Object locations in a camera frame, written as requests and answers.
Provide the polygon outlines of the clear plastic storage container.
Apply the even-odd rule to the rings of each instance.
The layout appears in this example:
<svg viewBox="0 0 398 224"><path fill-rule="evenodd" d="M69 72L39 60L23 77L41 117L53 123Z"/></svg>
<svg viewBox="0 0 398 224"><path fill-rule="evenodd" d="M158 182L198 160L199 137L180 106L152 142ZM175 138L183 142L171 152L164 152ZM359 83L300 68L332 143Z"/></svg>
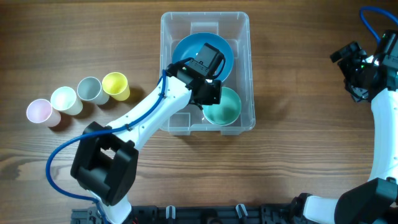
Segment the clear plastic storage container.
<svg viewBox="0 0 398 224"><path fill-rule="evenodd" d="M229 43L234 53L233 70L223 86L234 90L241 99L241 114L227 126L210 123L202 110L188 105L171 116L160 128L173 135L193 131L219 131L222 135L239 135L256 123L249 17L244 12L166 12L161 18L160 69L172 62L177 44L185 37L208 32Z"/></svg>

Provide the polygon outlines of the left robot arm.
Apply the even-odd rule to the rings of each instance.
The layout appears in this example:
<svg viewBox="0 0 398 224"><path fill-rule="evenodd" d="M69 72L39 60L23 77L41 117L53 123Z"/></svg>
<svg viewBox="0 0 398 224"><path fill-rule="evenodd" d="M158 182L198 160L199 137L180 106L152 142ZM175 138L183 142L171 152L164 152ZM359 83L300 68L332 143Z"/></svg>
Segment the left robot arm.
<svg viewBox="0 0 398 224"><path fill-rule="evenodd" d="M184 63L162 72L155 89L124 116L83 132L70 174L98 200L108 223L123 223L132 206L127 193L136 178L139 151L173 114L189 104L218 104L221 80L211 80Z"/></svg>

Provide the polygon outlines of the yellow cup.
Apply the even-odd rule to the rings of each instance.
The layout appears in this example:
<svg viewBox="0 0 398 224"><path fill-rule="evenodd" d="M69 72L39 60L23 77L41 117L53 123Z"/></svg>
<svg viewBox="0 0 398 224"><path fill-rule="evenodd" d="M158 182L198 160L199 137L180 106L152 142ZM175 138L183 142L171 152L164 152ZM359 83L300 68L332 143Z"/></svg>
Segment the yellow cup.
<svg viewBox="0 0 398 224"><path fill-rule="evenodd" d="M103 90L117 101L124 101L130 96L127 78L120 72L111 72L102 80Z"/></svg>

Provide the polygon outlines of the light green cup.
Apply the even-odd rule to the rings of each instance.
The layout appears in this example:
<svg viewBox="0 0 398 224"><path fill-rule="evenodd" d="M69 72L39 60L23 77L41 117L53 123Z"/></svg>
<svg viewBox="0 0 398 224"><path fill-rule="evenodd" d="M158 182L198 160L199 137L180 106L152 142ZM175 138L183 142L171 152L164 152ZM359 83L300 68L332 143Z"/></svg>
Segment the light green cup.
<svg viewBox="0 0 398 224"><path fill-rule="evenodd" d="M83 104L75 90L69 86L57 88L50 97L52 106L65 114L78 115L83 109Z"/></svg>

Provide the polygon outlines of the pink cup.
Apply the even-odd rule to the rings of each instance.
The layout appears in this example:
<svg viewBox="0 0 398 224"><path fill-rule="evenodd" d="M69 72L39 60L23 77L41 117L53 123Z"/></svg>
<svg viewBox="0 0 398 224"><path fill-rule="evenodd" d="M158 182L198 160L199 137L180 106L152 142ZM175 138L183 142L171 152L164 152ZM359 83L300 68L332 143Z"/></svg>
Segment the pink cup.
<svg viewBox="0 0 398 224"><path fill-rule="evenodd" d="M53 109L52 104L46 99L31 102L27 107L26 116L30 122L50 128L57 126L61 121L60 113Z"/></svg>

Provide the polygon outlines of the dark blue bowl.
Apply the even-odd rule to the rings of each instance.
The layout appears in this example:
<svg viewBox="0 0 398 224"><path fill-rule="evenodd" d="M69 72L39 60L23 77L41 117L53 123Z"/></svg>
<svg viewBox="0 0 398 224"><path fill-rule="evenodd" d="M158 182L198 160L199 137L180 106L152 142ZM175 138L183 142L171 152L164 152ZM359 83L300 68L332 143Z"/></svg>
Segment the dark blue bowl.
<svg viewBox="0 0 398 224"><path fill-rule="evenodd" d="M205 43L214 46L225 56L224 69L217 78L224 82L233 70L234 53L229 43L216 34L200 32L185 37L177 44L172 55L172 62L175 63L189 57L195 58Z"/></svg>

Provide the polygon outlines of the grey cup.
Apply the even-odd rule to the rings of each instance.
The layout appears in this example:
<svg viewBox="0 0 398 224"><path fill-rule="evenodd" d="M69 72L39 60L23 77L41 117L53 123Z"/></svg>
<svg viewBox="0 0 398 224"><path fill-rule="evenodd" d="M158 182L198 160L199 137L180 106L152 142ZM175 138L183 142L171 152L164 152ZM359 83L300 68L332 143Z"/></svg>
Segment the grey cup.
<svg viewBox="0 0 398 224"><path fill-rule="evenodd" d="M109 95L104 92L101 82L95 77L86 77L77 86L77 95L81 100L104 105L109 100Z"/></svg>

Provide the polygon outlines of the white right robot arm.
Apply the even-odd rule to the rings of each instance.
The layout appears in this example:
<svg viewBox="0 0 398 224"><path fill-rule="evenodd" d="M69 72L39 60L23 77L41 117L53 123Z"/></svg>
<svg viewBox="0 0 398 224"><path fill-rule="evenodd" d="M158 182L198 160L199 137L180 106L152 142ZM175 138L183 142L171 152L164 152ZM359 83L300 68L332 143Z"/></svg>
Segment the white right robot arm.
<svg viewBox="0 0 398 224"><path fill-rule="evenodd" d="M291 211L315 223L397 223L397 38L388 32L372 56L353 42L330 58L340 67L353 99L371 104L371 174L338 199L309 195Z"/></svg>

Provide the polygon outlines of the small mint green bowl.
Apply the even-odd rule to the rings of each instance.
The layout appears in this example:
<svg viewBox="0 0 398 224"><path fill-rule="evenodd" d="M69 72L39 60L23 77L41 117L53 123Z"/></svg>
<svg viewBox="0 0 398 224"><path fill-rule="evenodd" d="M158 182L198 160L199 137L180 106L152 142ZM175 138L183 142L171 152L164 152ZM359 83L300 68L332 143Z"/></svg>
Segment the small mint green bowl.
<svg viewBox="0 0 398 224"><path fill-rule="evenodd" d="M224 86L221 89L220 104L203 106L203 114L210 123L226 126L238 119L241 108L239 95L234 90Z"/></svg>

